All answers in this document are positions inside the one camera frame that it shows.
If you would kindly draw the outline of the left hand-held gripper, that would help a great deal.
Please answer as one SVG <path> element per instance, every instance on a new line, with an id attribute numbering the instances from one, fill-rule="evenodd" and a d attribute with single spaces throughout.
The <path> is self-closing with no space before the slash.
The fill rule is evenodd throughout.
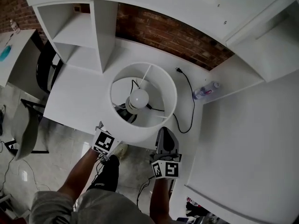
<path id="1" fill-rule="evenodd" d="M 95 128 L 95 135 L 93 138 L 92 150 L 100 154 L 100 156 L 107 161 L 111 153 L 121 144 L 121 141 L 116 139 L 104 127 L 102 121 L 99 122 Z"/>

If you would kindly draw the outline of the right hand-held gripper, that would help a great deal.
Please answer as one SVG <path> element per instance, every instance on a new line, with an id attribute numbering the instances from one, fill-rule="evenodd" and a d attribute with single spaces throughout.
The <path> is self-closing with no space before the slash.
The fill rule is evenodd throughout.
<path id="1" fill-rule="evenodd" d="M 179 153 L 179 141 L 167 127 L 158 131 L 156 152 L 150 155 L 150 164 L 156 179 L 179 178 L 182 154 Z"/>

